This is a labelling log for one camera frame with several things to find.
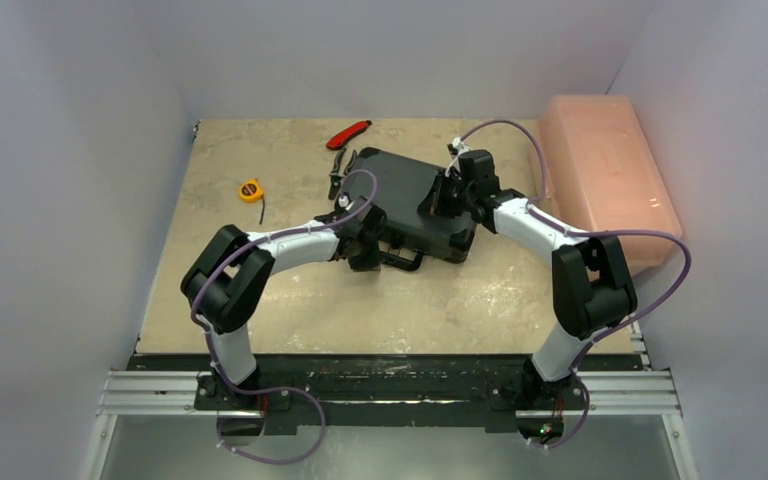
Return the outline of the black poker set case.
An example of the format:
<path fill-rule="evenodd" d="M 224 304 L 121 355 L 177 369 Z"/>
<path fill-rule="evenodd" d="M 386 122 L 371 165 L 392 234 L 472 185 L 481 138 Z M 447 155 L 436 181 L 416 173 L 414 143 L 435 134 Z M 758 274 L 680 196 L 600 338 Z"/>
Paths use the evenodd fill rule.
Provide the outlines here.
<path fill-rule="evenodd" d="M 435 176 L 443 169 L 374 147 L 357 153 L 338 195 L 347 192 L 352 200 L 365 201 L 371 192 L 370 178 L 352 172 L 363 169 L 375 176 L 377 189 L 373 205 L 387 215 L 379 236 L 381 266 L 412 272 L 426 256 L 453 264 L 465 262 L 476 231 L 470 215 L 443 218 L 425 212 L 425 199 Z"/>

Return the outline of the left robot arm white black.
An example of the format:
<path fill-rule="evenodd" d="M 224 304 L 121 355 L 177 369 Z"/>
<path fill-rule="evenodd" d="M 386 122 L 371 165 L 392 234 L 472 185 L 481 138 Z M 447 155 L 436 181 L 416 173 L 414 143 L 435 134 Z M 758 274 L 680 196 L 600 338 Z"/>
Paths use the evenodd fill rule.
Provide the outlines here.
<path fill-rule="evenodd" d="M 381 263 L 378 236 L 387 215 L 369 204 L 335 210 L 284 230 L 220 228 L 181 281 L 191 320 L 205 336 L 219 395 L 232 408 L 252 405 L 262 388 L 248 323 L 271 277 L 300 266 L 345 260 L 354 271 Z"/>

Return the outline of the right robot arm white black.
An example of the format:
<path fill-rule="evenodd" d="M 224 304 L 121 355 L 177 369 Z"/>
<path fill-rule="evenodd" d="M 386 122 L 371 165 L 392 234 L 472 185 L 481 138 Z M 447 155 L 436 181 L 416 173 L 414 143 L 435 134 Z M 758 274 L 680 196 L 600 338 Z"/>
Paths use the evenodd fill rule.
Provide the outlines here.
<path fill-rule="evenodd" d="M 536 407 L 556 399 L 600 333 L 638 306 L 620 240 L 565 224 L 514 189 L 504 189 L 487 150 L 451 146 L 452 161 L 437 174 L 420 212 L 470 215 L 489 232 L 514 240 L 550 268 L 556 324 L 527 360 L 519 396 Z"/>

